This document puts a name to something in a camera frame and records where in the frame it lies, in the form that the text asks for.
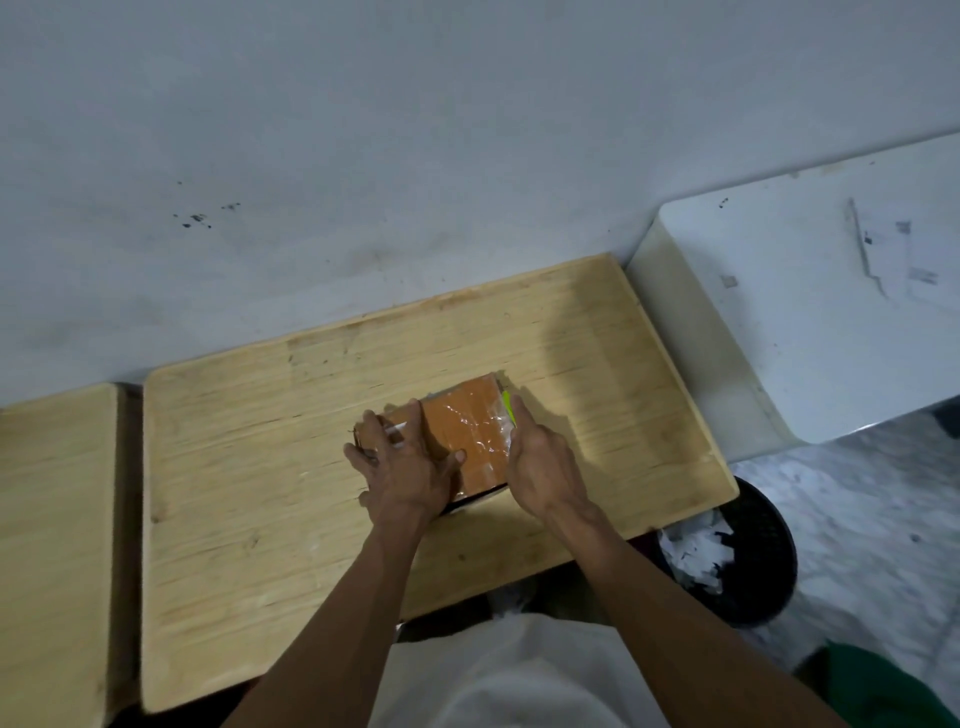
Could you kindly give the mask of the person's right hand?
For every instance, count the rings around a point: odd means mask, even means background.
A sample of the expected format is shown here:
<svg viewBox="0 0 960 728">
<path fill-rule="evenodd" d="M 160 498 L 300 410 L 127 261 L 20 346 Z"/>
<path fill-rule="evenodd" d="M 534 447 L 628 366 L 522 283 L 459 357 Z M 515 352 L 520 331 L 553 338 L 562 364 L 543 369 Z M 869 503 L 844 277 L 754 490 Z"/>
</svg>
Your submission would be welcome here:
<svg viewBox="0 0 960 728">
<path fill-rule="evenodd" d="M 542 440 L 522 452 L 509 452 L 507 483 L 525 512 L 555 530 L 559 523 L 590 513 L 594 504 L 566 438 L 537 422 Z"/>
</svg>

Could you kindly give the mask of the person's left hand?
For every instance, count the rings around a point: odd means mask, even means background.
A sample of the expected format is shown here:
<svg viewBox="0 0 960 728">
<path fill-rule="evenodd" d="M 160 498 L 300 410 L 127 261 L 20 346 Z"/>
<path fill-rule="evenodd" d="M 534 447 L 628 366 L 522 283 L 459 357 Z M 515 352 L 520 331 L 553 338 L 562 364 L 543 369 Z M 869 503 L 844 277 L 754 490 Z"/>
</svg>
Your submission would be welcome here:
<svg viewBox="0 0 960 728">
<path fill-rule="evenodd" d="M 373 443 L 371 453 L 355 443 L 345 443 L 342 452 L 366 481 L 366 490 L 358 496 L 358 503 L 366 510 L 372 526 L 385 529 L 400 525 L 423 533 L 447 508 L 455 488 L 444 488 L 439 483 L 439 465 L 448 454 L 441 459 L 431 455 L 421 402 L 413 398 L 406 408 L 406 436 L 401 444 L 394 444 L 381 418 L 367 410 L 363 424 Z"/>
</svg>

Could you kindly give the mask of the brown tape-wrapped cardboard parcel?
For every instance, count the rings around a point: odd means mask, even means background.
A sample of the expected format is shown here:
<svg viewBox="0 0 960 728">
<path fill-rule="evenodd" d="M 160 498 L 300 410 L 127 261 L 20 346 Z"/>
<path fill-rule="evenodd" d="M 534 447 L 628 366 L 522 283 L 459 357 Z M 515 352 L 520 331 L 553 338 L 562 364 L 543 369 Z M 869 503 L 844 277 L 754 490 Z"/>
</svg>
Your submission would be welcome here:
<svg viewBox="0 0 960 728">
<path fill-rule="evenodd" d="M 502 489 L 508 480 L 508 460 L 513 426 L 501 400 L 497 376 L 488 373 L 418 399 L 422 405 L 426 445 L 435 459 L 464 450 L 461 487 L 440 514 L 462 507 Z M 390 441 L 400 445 L 406 436 L 405 404 L 374 414 L 385 426 Z M 354 426 L 353 443 L 370 454 L 373 439 L 362 418 Z"/>
</svg>

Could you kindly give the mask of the person's right forearm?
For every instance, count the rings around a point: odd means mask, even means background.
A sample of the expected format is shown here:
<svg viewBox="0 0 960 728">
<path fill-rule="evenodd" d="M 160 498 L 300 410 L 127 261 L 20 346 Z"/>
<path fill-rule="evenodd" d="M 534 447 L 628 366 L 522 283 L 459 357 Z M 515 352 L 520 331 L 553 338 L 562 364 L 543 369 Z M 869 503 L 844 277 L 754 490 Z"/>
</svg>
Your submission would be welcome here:
<svg viewBox="0 0 960 728">
<path fill-rule="evenodd" d="M 569 550 L 671 728 L 847 728 L 642 553 L 593 503 L 543 517 Z"/>
</svg>

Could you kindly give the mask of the person's left forearm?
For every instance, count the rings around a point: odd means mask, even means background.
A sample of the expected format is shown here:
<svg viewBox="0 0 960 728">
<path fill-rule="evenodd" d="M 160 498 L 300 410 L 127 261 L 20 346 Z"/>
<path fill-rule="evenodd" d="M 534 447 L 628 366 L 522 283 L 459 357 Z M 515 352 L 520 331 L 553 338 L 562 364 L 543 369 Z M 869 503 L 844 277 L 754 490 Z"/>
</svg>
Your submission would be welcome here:
<svg viewBox="0 0 960 728">
<path fill-rule="evenodd" d="M 365 728 L 429 521 L 409 504 L 377 516 L 355 561 L 222 728 Z"/>
</svg>

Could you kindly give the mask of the person's white shirt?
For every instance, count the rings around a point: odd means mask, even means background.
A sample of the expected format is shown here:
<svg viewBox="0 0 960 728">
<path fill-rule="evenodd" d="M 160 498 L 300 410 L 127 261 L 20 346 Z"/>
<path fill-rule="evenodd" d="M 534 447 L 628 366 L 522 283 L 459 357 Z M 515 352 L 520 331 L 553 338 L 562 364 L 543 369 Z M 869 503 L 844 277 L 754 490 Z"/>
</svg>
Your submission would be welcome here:
<svg viewBox="0 0 960 728">
<path fill-rule="evenodd" d="M 516 613 L 394 644 L 368 728 L 670 728 L 611 626 Z"/>
</svg>

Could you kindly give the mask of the white paper scraps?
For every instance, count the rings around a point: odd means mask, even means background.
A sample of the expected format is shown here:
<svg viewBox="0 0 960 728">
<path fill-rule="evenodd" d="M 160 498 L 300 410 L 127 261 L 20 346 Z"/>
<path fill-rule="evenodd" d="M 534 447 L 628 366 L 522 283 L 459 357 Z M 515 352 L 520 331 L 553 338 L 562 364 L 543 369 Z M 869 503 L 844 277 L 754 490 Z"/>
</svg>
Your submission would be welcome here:
<svg viewBox="0 0 960 728">
<path fill-rule="evenodd" d="M 720 596 L 724 592 L 722 573 L 736 562 L 735 549 L 724 537 L 734 533 L 722 512 L 712 509 L 660 529 L 657 542 L 681 587 Z"/>
</svg>

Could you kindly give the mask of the white table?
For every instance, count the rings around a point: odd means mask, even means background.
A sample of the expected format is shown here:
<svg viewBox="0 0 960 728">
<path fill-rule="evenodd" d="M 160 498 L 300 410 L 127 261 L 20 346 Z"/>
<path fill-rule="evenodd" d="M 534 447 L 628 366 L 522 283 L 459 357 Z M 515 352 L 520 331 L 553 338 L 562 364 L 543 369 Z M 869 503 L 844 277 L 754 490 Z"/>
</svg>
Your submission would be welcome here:
<svg viewBox="0 0 960 728">
<path fill-rule="evenodd" d="M 882 294 L 861 196 L 960 210 L 960 132 L 666 202 L 627 265 L 727 461 L 960 396 L 960 316 Z"/>
</svg>

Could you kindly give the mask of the black waste bin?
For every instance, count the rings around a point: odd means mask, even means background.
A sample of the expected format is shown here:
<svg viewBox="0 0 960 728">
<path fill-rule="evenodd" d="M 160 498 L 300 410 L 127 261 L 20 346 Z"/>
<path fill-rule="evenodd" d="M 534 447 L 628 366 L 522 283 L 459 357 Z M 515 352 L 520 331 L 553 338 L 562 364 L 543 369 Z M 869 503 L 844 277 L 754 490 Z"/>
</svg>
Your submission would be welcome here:
<svg viewBox="0 0 960 728">
<path fill-rule="evenodd" d="M 786 609 L 798 577 L 797 549 L 779 510 L 749 481 L 736 477 L 737 498 L 716 508 L 733 529 L 724 537 L 735 562 L 722 572 L 724 591 L 711 595 L 684 588 L 669 569 L 657 531 L 649 546 L 653 563 L 702 606 L 736 629 L 767 625 Z"/>
</svg>

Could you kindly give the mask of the small wooden table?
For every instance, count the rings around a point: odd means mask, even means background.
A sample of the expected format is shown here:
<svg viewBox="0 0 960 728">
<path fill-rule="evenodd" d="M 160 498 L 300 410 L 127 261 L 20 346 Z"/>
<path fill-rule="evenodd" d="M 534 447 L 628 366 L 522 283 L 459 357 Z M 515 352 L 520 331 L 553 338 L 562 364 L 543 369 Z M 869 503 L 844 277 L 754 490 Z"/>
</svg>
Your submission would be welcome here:
<svg viewBox="0 0 960 728">
<path fill-rule="evenodd" d="M 0 728 L 138 702 L 140 405 L 102 383 L 0 409 Z"/>
</svg>

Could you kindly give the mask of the white paper sheets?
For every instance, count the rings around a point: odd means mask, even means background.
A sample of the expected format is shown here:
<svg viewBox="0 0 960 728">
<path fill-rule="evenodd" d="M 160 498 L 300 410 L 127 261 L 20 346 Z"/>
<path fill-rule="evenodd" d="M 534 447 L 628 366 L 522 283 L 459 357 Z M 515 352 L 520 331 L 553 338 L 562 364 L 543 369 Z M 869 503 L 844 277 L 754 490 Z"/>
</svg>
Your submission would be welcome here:
<svg viewBox="0 0 960 728">
<path fill-rule="evenodd" d="M 886 298 L 960 316 L 960 209 L 876 196 L 847 206 L 865 272 Z"/>
</svg>

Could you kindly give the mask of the green bag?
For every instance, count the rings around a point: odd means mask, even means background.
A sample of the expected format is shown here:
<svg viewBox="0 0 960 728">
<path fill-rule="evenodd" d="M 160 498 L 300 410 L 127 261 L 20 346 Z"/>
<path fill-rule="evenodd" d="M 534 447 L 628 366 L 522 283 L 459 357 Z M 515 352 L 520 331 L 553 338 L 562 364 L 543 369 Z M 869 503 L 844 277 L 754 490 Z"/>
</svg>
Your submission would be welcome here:
<svg viewBox="0 0 960 728">
<path fill-rule="evenodd" d="M 793 674 L 850 728 L 960 728 L 926 684 L 861 647 L 826 642 Z"/>
</svg>

